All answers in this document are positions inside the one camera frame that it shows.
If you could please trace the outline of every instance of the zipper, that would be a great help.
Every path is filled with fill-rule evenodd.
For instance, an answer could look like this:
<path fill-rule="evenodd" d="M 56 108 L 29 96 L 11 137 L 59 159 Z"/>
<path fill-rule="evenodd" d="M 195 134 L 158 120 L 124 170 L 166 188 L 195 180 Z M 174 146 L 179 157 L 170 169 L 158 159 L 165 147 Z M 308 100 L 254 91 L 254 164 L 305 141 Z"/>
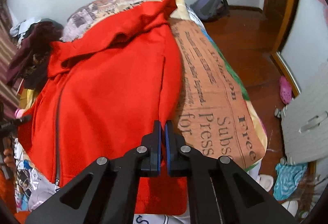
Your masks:
<path fill-rule="evenodd" d="M 56 109 L 56 123 L 55 123 L 55 129 L 56 129 L 56 132 L 55 132 L 55 140 L 56 140 L 56 180 L 55 180 L 55 185 L 57 185 L 57 186 L 59 186 L 59 182 L 60 182 L 59 107 L 60 107 L 60 100 L 61 100 L 61 96 L 62 96 L 65 85 L 63 86 L 62 90 L 60 91 L 59 99 L 58 99 L 58 105 L 57 105 L 57 109 Z"/>

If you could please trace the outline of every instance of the pink shoe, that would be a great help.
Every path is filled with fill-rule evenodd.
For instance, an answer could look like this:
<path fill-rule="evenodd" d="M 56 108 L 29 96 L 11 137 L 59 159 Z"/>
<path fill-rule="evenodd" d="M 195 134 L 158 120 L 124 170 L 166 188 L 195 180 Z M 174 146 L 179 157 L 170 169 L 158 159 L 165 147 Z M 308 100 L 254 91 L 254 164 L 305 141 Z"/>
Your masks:
<path fill-rule="evenodd" d="M 280 98 L 281 101 L 285 104 L 288 105 L 290 101 L 292 100 L 292 87 L 287 81 L 286 77 L 281 76 L 280 80 Z"/>

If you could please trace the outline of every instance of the baseboard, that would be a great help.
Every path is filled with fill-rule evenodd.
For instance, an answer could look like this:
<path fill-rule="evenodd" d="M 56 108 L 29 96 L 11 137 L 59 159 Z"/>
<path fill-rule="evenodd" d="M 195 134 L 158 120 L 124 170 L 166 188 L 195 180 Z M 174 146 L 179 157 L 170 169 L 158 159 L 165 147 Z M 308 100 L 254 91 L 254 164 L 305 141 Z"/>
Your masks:
<path fill-rule="evenodd" d="M 245 11 L 254 11 L 262 13 L 263 10 L 258 7 L 250 7 L 250 6 L 238 6 L 238 5 L 229 5 L 230 10 L 245 10 Z"/>

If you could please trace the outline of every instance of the gray backpack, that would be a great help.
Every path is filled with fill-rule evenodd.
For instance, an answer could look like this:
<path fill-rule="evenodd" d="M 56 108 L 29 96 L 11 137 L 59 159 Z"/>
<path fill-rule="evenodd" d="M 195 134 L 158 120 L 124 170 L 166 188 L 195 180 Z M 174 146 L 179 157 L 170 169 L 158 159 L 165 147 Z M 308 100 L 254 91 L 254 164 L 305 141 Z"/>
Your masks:
<path fill-rule="evenodd" d="M 229 13 L 227 0 L 197 0 L 190 7 L 202 21 L 213 20 Z"/>

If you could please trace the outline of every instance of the red fabric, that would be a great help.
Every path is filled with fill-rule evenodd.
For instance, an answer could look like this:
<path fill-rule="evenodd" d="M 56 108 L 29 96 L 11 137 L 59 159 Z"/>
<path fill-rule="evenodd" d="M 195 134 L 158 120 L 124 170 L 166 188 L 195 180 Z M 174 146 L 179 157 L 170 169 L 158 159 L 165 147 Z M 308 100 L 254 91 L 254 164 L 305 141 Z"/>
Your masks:
<path fill-rule="evenodd" d="M 14 216 L 20 224 L 25 224 L 25 221 L 30 213 L 30 211 L 19 211 L 18 213 L 15 213 Z"/>
<path fill-rule="evenodd" d="M 114 159 L 140 145 L 159 119 L 174 113 L 181 85 L 180 51 L 168 22 L 175 0 L 145 2 L 106 18 L 73 42 L 52 42 L 48 81 L 20 126 L 35 166 L 55 182 L 59 104 L 60 186 L 99 156 Z M 142 178 L 136 213 L 179 215 L 184 179 Z"/>
<path fill-rule="evenodd" d="M 15 190 L 13 180 L 6 180 L 0 169 L 0 198 L 7 205 L 12 214 L 16 212 Z"/>

